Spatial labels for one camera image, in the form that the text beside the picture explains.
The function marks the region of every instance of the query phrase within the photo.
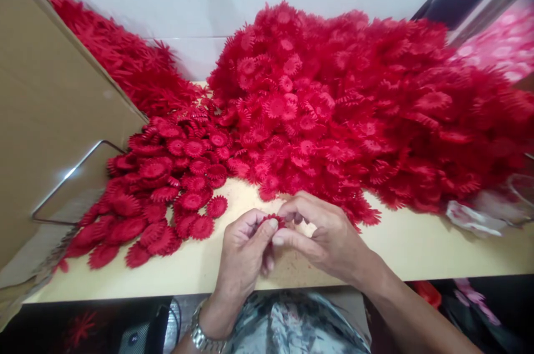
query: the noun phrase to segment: wrist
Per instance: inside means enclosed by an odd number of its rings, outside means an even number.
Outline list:
[[[225,299],[214,292],[199,313],[199,326],[204,335],[212,340],[227,339],[234,330],[242,306],[242,303]]]
[[[359,256],[359,259],[358,262],[363,266],[353,269],[349,284],[365,295],[381,292],[390,283],[391,276],[395,277],[393,271],[376,252],[368,249],[365,255]]]

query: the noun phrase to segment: pink fabric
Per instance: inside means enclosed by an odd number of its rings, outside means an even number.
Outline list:
[[[512,82],[534,71],[534,0],[517,0],[456,52],[478,68],[496,66]]]
[[[454,279],[454,282],[459,290],[455,290],[454,295],[460,300],[462,304],[464,304],[466,307],[469,307],[469,302],[466,301],[463,297],[461,297],[462,294],[459,294],[459,292],[463,293],[463,295],[467,297],[467,299],[473,304],[478,305],[478,308],[480,308],[480,310],[488,317],[491,323],[496,326],[501,325],[501,321],[499,321],[495,314],[491,312],[491,310],[484,303],[484,300],[486,298],[473,289],[468,279]]]

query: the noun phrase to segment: patterned shirt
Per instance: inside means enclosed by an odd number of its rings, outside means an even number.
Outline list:
[[[225,352],[370,354],[370,348],[324,297],[284,290],[249,297]]]

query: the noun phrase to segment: left hand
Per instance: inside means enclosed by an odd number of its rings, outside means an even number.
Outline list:
[[[221,264],[214,293],[200,311],[199,324],[211,339],[227,338],[247,297],[254,291],[260,272],[274,268],[269,245],[278,230],[278,221],[259,209],[251,209],[230,223],[222,240]]]

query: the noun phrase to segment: wristwatch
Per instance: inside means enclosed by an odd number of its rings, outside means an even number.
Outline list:
[[[211,351],[221,354],[226,346],[226,340],[212,340],[206,337],[199,326],[199,314],[207,298],[203,299],[196,308],[193,318],[191,318],[191,340],[200,351]]]

